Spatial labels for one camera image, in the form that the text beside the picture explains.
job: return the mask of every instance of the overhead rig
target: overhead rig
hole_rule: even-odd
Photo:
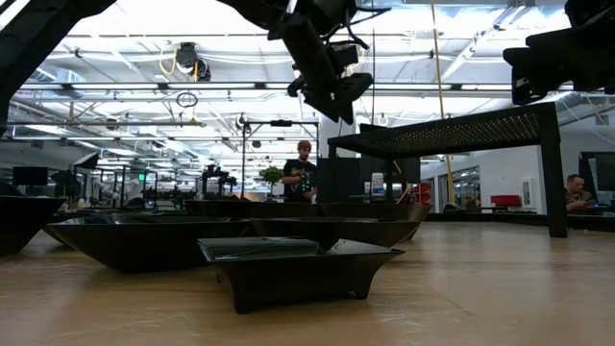
[[[532,35],[528,47],[504,50],[512,66],[512,102],[526,105],[566,82],[574,91],[604,89],[615,94],[615,55],[609,33],[615,29],[615,0],[569,0],[571,28]]]

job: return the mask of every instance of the black metal frame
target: black metal frame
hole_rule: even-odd
[[[508,129],[516,133],[506,134]],[[393,183],[389,177],[395,159],[540,145],[549,234],[566,237],[559,142],[555,104],[543,103],[330,138],[329,158],[336,158],[341,148],[387,160],[386,199],[392,201]]]
[[[308,129],[306,129],[306,125],[313,125],[316,127],[316,138],[314,138],[311,134],[312,139],[316,140],[316,153],[320,149],[320,123],[317,121],[245,121],[241,124],[241,198],[243,199],[245,196],[245,178],[246,178],[246,141],[250,139],[263,125],[269,125],[271,127],[290,127],[293,125],[299,125],[304,128],[308,133]],[[255,129],[248,135],[246,129],[250,125],[257,125]]]
[[[115,0],[30,0],[2,29],[0,136],[7,130],[11,98],[21,85],[77,22],[104,11],[113,3]]]

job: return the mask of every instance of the light wood floor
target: light wood floor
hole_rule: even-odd
[[[2,346],[613,345],[615,234],[426,223],[367,301],[236,315],[209,269],[124,276],[40,233],[0,259]]]

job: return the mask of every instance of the fluorescent light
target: fluorescent light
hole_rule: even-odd
[[[373,88],[381,89],[381,90],[438,90],[438,84],[376,84],[370,86],[370,89]],[[453,86],[449,84],[442,85],[443,90],[450,90]]]
[[[94,145],[94,144],[90,144],[90,143],[88,143],[88,142],[83,142],[83,141],[80,141],[80,140],[77,140],[76,142],[77,142],[79,145],[83,145],[83,146],[85,146],[85,148],[90,148],[90,149],[100,149],[100,148],[99,148],[99,147],[97,147],[96,145]]]
[[[140,137],[140,136],[130,136],[130,137],[121,137],[119,138],[120,140],[127,140],[127,141],[140,141],[140,140],[166,140],[165,137],[158,137],[158,136],[147,136],[147,137]]]
[[[173,168],[173,163],[171,162],[156,162],[154,163],[158,167],[162,168]]]
[[[157,84],[153,83],[138,83],[138,84],[73,84],[72,87],[77,90],[133,90],[133,89],[158,89]]]
[[[26,128],[41,131],[47,134],[52,135],[66,135],[66,131],[59,128],[58,126],[50,126],[50,125],[26,125]]]
[[[122,155],[122,156],[138,156],[138,153],[132,151],[132,150],[126,150],[126,149],[105,149],[108,152],[117,154],[117,155]]]
[[[9,138],[14,140],[61,140],[60,137],[51,136],[14,136]]]
[[[209,90],[228,90],[228,89],[254,89],[254,83],[172,83],[170,89],[209,89]]]
[[[511,85],[463,85],[461,90],[502,91],[511,90]]]
[[[265,85],[265,89],[267,90],[284,90],[288,89],[288,84],[285,83],[267,83]]]
[[[68,137],[68,140],[98,140],[98,141],[112,141],[115,137]]]
[[[63,90],[63,87],[55,83],[27,83],[20,90]]]

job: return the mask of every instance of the red object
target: red object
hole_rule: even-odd
[[[521,197],[514,195],[491,196],[491,204],[496,207],[520,207]]]
[[[412,188],[412,190],[410,191],[410,193],[412,194],[416,194],[416,193],[421,193],[421,194],[425,194],[425,193],[430,193],[431,192],[431,184],[420,184],[417,185],[415,187]]]

